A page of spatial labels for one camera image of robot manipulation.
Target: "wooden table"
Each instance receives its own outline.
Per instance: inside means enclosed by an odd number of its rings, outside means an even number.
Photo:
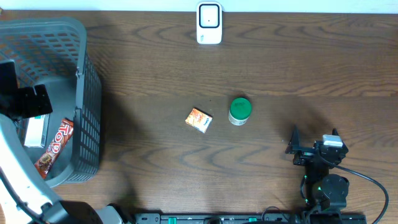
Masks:
[[[398,16],[224,13],[220,45],[196,42],[195,13],[5,11],[2,20],[71,16],[88,31],[103,82],[103,160],[85,184],[55,191],[95,208],[132,212],[262,212],[303,207],[304,168],[284,150],[294,124],[306,142],[338,128],[342,165],[389,191],[381,223],[398,220]],[[228,121],[246,95],[247,124]],[[193,107],[214,117],[202,134]],[[384,203],[374,184],[349,178],[345,212],[371,223]]]

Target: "green cap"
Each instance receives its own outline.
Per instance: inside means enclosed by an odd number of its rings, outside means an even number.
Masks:
[[[238,120],[244,120],[251,114],[251,103],[245,98],[237,98],[232,101],[231,108],[229,111],[233,118]]]

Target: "gray plastic basket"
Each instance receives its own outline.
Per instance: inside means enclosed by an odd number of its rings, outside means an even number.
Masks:
[[[63,118],[74,122],[46,183],[79,183],[99,164],[101,82],[86,52],[86,29],[72,18],[0,22],[0,61],[13,60],[20,87],[44,84],[50,114],[45,148],[25,147],[33,163],[45,152]]]

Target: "black cable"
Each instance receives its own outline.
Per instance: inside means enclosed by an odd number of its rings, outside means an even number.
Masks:
[[[301,180],[301,184],[300,184],[300,195],[301,195],[301,197],[304,198],[304,199],[305,199],[305,196],[304,196],[304,184],[305,184],[305,179],[306,179],[306,178],[307,178],[307,176],[304,175],[304,176],[303,176],[303,179]]]
[[[281,212],[281,210],[280,210],[278,207],[276,207],[276,206],[270,206],[270,207],[268,207],[268,208],[266,208],[266,209],[264,210],[264,212],[261,214],[261,220],[262,220],[262,221],[265,221],[265,220],[264,220],[265,215],[266,215],[266,213],[268,212],[268,210],[269,210],[270,208],[276,208],[276,209],[279,211],[279,213],[282,214],[282,216],[286,219],[286,221],[289,221],[289,219],[285,216],[285,214],[284,214],[283,212]]]
[[[38,214],[36,214],[35,212],[33,212],[25,202],[23,202],[21,200],[21,198],[16,194],[16,192],[14,191],[14,189],[11,187],[10,182],[8,181],[6,175],[4,174],[4,172],[2,171],[2,168],[0,167],[0,179],[2,181],[2,183],[4,184],[5,188],[7,189],[8,193],[10,194],[10,196],[12,197],[12,199],[15,201],[15,203],[17,203],[17,207],[19,207],[22,211],[24,211],[26,213],[26,215],[28,215],[29,217],[31,217],[31,219],[33,220],[34,223],[38,223],[38,224],[48,224],[47,222],[41,220],[41,218],[38,216]]]
[[[378,181],[376,181],[376,180],[374,180],[374,179],[372,179],[372,178],[370,178],[370,177],[368,177],[366,175],[360,174],[359,172],[356,172],[356,171],[341,167],[339,165],[336,165],[334,163],[331,163],[331,162],[327,161],[326,159],[324,159],[321,156],[321,152],[319,150],[318,150],[318,155],[321,158],[322,162],[326,163],[327,165],[329,165],[331,167],[336,167],[337,169],[341,169],[341,170],[349,172],[351,174],[358,175],[358,176],[360,176],[360,177],[362,177],[362,178],[364,178],[364,179],[376,184],[378,187],[380,187],[380,189],[384,192],[384,196],[386,197],[386,201],[384,202],[384,206],[383,206],[383,209],[380,212],[380,215],[373,222],[373,224],[378,223],[380,221],[380,219],[383,217],[383,215],[385,214],[385,212],[387,210],[387,207],[388,207],[389,197],[388,197],[388,192],[387,192],[386,188],[384,188],[384,186],[382,184],[380,184]]]

